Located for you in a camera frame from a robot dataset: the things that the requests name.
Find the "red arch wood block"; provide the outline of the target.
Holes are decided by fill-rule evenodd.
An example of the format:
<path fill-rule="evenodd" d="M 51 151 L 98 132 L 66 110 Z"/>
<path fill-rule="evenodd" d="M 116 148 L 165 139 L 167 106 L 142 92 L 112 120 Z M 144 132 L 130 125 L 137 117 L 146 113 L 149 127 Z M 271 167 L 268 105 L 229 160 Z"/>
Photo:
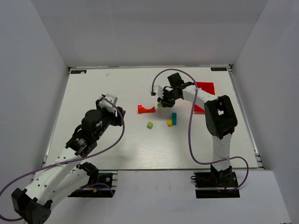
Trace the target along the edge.
<path fill-rule="evenodd" d="M 142 108 L 142 112 L 143 113 L 154 113 L 156 111 L 156 109 L 155 109 L 155 107 L 152 107 L 152 108 L 149 108 L 149 109 L 147 109 L 147 108 Z"/>

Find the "red rectangular wood block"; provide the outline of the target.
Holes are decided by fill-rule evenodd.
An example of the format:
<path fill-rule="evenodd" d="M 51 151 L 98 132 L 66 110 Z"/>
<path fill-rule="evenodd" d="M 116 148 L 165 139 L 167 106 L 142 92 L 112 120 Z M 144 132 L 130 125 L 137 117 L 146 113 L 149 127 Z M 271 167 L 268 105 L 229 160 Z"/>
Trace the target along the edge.
<path fill-rule="evenodd" d="M 137 111 L 139 114 L 142 114 L 143 113 L 143 106 L 142 105 L 138 105 L 137 106 Z"/>

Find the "green wood cube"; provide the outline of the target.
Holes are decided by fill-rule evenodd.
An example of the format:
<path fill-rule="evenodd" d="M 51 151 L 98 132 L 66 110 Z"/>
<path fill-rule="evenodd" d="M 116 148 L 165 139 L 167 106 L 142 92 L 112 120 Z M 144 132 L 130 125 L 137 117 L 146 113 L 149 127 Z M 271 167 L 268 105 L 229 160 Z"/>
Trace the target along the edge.
<path fill-rule="evenodd" d="M 153 123 L 152 123 L 152 122 L 148 122 L 148 123 L 147 123 L 147 128 L 148 128 L 148 129 L 151 129 L 152 127 L 153 127 Z"/>

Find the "red plastic bin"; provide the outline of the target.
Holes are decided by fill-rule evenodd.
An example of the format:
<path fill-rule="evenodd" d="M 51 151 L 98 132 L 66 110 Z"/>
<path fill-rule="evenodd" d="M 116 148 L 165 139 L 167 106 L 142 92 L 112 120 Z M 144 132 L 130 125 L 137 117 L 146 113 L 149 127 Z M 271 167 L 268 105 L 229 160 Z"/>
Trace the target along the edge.
<path fill-rule="evenodd" d="M 212 82 L 197 82 L 197 86 L 209 94 L 215 94 L 214 83 Z M 194 112 L 196 114 L 203 114 L 205 111 L 203 108 L 199 107 L 198 105 L 195 105 Z"/>

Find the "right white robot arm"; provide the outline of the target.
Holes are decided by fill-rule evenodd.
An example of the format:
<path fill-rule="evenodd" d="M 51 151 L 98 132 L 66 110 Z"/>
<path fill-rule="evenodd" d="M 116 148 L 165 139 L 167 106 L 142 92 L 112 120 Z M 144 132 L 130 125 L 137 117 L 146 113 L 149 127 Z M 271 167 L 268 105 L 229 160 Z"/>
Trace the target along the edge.
<path fill-rule="evenodd" d="M 173 107 L 177 99 L 183 99 L 203 108 L 208 132 L 213 140 L 213 160 L 210 176 L 213 184 L 220 184 L 232 174 L 230 163 L 230 142 L 238 124 L 235 111 L 228 96 L 217 97 L 195 83 L 184 82 L 179 73 L 168 76 L 169 88 L 155 85 L 151 87 L 152 95 L 157 94 L 157 101 L 162 107 Z"/>

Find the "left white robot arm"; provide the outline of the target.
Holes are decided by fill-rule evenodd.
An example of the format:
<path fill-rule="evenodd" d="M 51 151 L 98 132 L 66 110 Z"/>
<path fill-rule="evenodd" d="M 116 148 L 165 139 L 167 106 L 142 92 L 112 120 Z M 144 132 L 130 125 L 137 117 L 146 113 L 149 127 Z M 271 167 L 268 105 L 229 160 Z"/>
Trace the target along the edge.
<path fill-rule="evenodd" d="M 103 95 L 96 101 L 96 109 L 85 113 L 81 124 L 53 164 L 24 189 L 16 188 L 12 194 L 15 212 L 28 224 L 43 224 L 51 210 L 77 188 L 93 185 L 98 179 L 98 169 L 84 159 L 92 156 L 98 140 L 109 126 L 124 126 L 125 111 L 116 106 L 117 97 Z"/>

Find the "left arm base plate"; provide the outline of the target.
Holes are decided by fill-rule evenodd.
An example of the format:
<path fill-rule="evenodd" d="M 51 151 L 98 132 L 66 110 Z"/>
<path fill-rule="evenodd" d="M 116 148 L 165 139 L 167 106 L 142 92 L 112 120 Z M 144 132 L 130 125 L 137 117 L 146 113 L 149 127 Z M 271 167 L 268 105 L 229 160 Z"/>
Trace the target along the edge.
<path fill-rule="evenodd" d="M 113 198 L 117 188 L 117 171 L 100 171 L 98 180 L 72 192 L 69 198 Z"/>

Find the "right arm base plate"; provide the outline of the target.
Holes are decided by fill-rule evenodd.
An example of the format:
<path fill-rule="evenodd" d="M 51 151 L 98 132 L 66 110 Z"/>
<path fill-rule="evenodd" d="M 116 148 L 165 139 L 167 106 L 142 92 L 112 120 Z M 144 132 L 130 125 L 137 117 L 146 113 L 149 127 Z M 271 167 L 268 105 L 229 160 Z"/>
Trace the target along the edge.
<path fill-rule="evenodd" d="M 191 178 L 195 183 L 197 199 L 240 198 L 238 181 L 235 172 L 216 182 L 210 172 L 196 172 Z"/>

